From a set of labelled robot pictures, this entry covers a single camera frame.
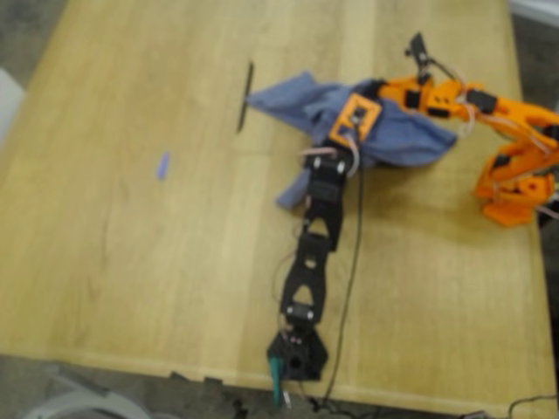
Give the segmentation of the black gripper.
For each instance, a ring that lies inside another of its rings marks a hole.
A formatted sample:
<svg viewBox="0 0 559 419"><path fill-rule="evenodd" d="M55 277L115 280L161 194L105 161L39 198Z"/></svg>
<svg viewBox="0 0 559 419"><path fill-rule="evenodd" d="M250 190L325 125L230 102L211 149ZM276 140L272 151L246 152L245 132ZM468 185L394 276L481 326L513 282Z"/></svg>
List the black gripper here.
<svg viewBox="0 0 559 419"><path fill-rule="evenodd" d="M326 138L314 144L314 148L324 149L327 153L351 154L360 156L359 143L351 137L341 137L341 139Z"/></svg>

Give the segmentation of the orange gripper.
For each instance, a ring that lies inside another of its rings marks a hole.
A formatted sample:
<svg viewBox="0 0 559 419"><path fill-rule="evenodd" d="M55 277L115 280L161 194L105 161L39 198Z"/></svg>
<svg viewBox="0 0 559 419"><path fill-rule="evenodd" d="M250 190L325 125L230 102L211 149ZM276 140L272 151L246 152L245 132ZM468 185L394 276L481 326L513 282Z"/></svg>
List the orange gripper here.
<svg viewBox="0 0 559 419"><path fill-rule="evenodd" d="M395 102L405 111L424 112L432 90L432 77L401 79L366 79L359 83L358 93L368 100L379 97Z"/></svg>

